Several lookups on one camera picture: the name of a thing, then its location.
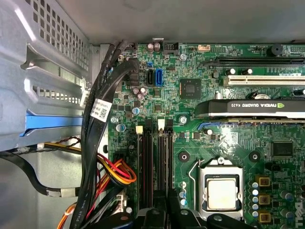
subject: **white pci slot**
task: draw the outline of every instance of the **white pci slot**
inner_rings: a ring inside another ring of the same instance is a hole
[[[305,85],[305,75],[229,75],[224,86]]]

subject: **sata port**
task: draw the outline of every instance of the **sata port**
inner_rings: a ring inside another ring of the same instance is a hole
[[[162,69],[156,69],[156,73],[155,73],[155,86],[162,87],[162,77],[163,77]]]
[[[153,70],[150,69],[147,72],[147,86],[153,86]]]

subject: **black pci slot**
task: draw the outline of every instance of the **black pci slot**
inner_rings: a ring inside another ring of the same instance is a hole
[[[153,206],[153,120],[145,120],[142,167],[143,207]]]
[[[203,66],[215,67],[288,67],[305,65],[305,58],[283,57],[217,57],[202,62]]]
[[[158,133],[158,190],[173,186],[173,120],[165,120],[164,131]]]

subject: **yellow wire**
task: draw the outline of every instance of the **yellow wire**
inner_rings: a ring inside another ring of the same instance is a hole
[[[115,177],[118,181],[120,181],[123,184],[130,184],[129,181],[126,181],[125,179],[123,179],[122,177],[120,177],[119,175],[117,175],[109,166],[108,164],[104,161],[101,160],[101,163],[105,166],[105,168],[111,173],[111,175],[113,175],[113,177]]]
[[[45,144],[46,146],[66,147],[66,145],[63,145],[63,144],[51,143],[51,142],[46,142],[46,143],[44,143],[44,144]],[[68,149],[73,149],[73,150],[81,151],[80,148],[73,147],[73,146],[68,147]]]

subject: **chip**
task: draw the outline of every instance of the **chip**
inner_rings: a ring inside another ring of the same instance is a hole
[[[140,101],[134,101],[133,107],[140,107]]]
[[[154,97],[160,97],[161,91],[160,90],[154,90]]]
[[[125,111],[131,111],[132,109],[131,109],[131,107],[130,106],[125,106]]]
[[[200,133],[193,133],[193,139],[200,139]]]
[[[272,189],[279,189],[279,188],[280,188],[279,184],[273,184],[272,185]]]
[[[277,207],[279,207],[279,206],[280,206],[280,203],[279,203],[279,202],[277,202],[277,201],[273,201],[273,202],[272,202],[272,207],[277,208]]]
[[[258,204],[259,205],[269,205],[271,201],[270,195],[260,194],[258,196]]]
[[[181,99],[201,98],[201,79],[181,79],[180,80]]]
[[[293,143],[292,142],[273,142],[272,143],[272,156],[293,156]]]
[[[161,110],[162,110],[161,105],[155,105],[155,106],[154,106],[154,111],[155,111],[155,112],[161,112]]]
[[[258,221],[260,223],[270,223],[271,222],[271,214],[270,213],[260,213]]]

